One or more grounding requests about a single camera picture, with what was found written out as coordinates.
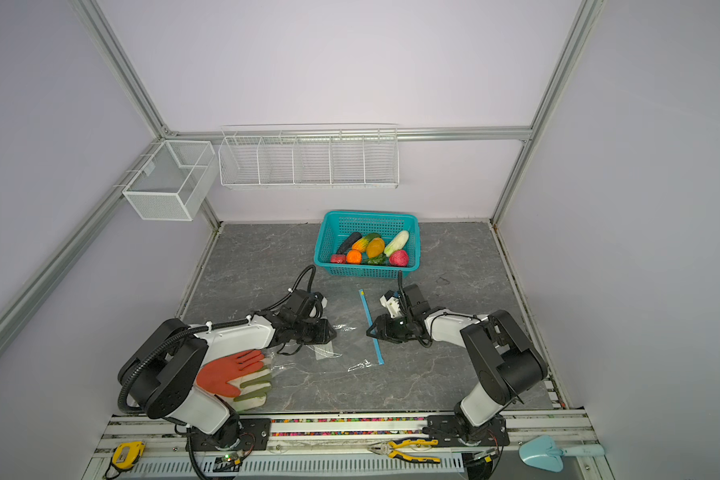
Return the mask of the clear zip top bag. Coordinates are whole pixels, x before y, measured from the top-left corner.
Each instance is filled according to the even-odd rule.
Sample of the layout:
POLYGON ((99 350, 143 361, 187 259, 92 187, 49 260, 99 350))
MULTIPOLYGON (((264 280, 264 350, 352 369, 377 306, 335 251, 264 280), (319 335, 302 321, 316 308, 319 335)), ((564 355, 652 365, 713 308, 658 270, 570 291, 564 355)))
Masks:
POLYGON ((299 346, 289 342, 267 350, 275 376, 286 373, 350 374, 383 365, 380 350, 366 336, 370 326, 360 288, 356 285, 332 290, 320 288, 327 297, 324 317, 336 331, 336 337, 322 345, 299 346))

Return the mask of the yellow orange mango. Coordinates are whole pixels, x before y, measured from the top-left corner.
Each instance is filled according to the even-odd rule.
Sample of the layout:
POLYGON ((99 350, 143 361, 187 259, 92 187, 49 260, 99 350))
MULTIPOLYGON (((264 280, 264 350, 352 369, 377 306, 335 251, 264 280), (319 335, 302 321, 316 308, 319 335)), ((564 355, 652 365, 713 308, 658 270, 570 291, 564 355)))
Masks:
POLYGON ((368 259, 374 259, 381 256, 384 253, 386 244, 382 238, 372 239, 366 249, 366 255, 368 259))

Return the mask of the small orange fruit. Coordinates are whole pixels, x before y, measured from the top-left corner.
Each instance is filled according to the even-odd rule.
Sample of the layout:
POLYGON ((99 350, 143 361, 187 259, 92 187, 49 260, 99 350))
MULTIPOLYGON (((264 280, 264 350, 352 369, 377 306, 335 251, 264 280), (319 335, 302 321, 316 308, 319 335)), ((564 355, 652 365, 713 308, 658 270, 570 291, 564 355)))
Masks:
POLYGON ((359 265, 362 263, 362 261, 363 261, 363 253, 362 252, 355 250, 355 249, 351 249, 350 251, 347 252, 346 262, 348 264, 359 265))

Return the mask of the teal plastic basket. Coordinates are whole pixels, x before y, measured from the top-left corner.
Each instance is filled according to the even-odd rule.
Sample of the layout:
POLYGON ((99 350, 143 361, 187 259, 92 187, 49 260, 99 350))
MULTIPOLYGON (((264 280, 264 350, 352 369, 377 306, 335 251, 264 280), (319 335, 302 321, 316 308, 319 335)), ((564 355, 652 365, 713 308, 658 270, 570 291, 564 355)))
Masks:
POLYGON ((410 214, 330 211, 325 214, 314 263, 334 276, 396 278, 419 268, 420 228, 410 214))

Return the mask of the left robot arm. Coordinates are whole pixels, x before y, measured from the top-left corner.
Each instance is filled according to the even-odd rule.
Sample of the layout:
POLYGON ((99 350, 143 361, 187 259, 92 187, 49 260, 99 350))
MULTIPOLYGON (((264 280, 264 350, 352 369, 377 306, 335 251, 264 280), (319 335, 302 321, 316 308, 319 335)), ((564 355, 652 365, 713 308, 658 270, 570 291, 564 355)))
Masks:
POLYGON ((170 419, 232 443, 237 413, 262 406, 272 387, 270 349, 325 345, 336 332, 326 298, 296 289, 243 320, 188 325, 164 321, 118 373, 118 407, 170 419))

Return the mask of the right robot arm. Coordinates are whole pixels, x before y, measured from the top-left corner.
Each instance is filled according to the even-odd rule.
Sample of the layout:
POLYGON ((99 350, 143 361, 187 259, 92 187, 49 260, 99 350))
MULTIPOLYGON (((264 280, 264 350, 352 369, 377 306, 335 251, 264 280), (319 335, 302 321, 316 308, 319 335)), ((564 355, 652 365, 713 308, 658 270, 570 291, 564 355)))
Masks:
POLYGON ((514 317, 499 309, 484 315, 433 308, 416 284, 380 297, 385 312, 366 335, 428 348, 445 342, 466 350, 478 383, 455 407, 466 431, 485 426, 520 395, 548 376, 548 364, 514 317))

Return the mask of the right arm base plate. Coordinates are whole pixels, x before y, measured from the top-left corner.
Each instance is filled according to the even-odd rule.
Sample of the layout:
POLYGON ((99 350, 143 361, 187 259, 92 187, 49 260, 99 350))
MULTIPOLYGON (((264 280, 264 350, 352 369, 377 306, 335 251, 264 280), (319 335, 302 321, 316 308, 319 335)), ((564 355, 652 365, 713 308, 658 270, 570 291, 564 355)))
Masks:
POLYGON ((506 447, 510 444, 506 419, 497 415, 480 426, 456 414, 430 415, 422 432, 440 447, 506 447))

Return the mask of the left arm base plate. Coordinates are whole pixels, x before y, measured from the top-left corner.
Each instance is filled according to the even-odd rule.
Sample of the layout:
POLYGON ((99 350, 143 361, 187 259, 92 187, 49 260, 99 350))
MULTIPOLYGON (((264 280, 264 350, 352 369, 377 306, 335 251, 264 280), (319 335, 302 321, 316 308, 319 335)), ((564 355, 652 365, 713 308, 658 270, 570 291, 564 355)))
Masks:
POLYGON ((271 426, 267 417, 242 417, 228 421, 214 434, 195 428, 188 434, 196 452, 260 451, 267 448, 271 426))

